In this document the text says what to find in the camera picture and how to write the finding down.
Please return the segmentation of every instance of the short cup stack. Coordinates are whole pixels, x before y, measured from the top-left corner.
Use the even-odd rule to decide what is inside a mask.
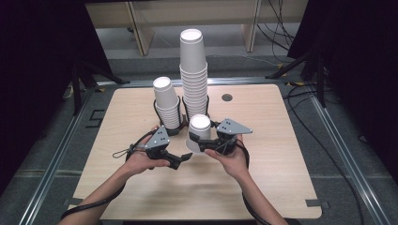
[[[159,77],[153,82],[155,92],[155,108],[168,129],[175,129],[181,125],[183,117],[179,109],[180,99],[176,95],[172,82],[168,77]]]

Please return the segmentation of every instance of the skin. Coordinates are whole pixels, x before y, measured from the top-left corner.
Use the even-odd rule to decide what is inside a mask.
[[[142,143],[147,143],[150,138],[151,136],[146,137],[143,139]],[[238,135],[238,139],[242,141],[242,136]],[[243,194],[249,204],[261,218],[273,225],[287,224],[253,181],[249,170],[246,167],[245,156],[240,148],[237,148],[233,154],[227,157],[219,156],[215,151],[209,149],[205,150],[205,152],[210,157],[217,159],[223,165],[225,171],[237,180],[237,183],[242,188]],[[117,192],[132,176],[143,173],[149,168],[167,167],[169,165],[170,163],[167,160],[153,160],[148,158],[144,151],[136,151],[130,156],[128,161],[119,167],[113,175],[111,175],[79,205],[95,203],[108,198]],[[96,225],[107,207],[108,204],[104,204],[99,207],[71,214],[63,218],[58,224]]]
[[[243,143],[242,135],[237,135],[237,139]],[[235,151],[229,156],[219,155],[210,149],[206,149],[205,153],[218,160],[223,165],[226,173],[237,180],[247,201],[258,216],[273,225],[287,224],[255,184],[246,166],[246,158],[242,149],[236,147]]]

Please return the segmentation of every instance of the tall cup stack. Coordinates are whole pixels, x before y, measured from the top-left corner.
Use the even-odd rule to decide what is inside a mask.
[[[207,113],[207,61],[202,32],[188,29],[180,35],[180,65],[188,120]]]

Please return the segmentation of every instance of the round hole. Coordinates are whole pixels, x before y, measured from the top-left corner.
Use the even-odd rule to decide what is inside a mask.
[[[231,101],[232,100],[232,96],[229,95],[229,94],[224,94],[224,95],[222,95],[222,100]]]

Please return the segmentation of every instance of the table top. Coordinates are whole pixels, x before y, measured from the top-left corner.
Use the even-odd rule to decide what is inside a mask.
[[[182,97],[182,88],[176,87]],[[232,96],[231,101],[222,95]],[[209,86],[210,119],[225,117],[251,128],[243,141],[251,155],[250,172],[265,196],[285,218],[319,218],[321,208],[308,207],[317,199],[295,132],[274,84]],[[74,198],[84,199],[102,184],[124,158],[114,152],[126,149],[159,123],[153,109],[152,88],[115,91],[93,144]],[[181,156],[188,128],[170,137],[169,153]],[[212,139],[217,134],[212,129]],[[193,155],[178,170],[157,168],[133,176],[113,200],[102,219],[196,220],[251,219],[237,182],[220,162],[206,155]]]

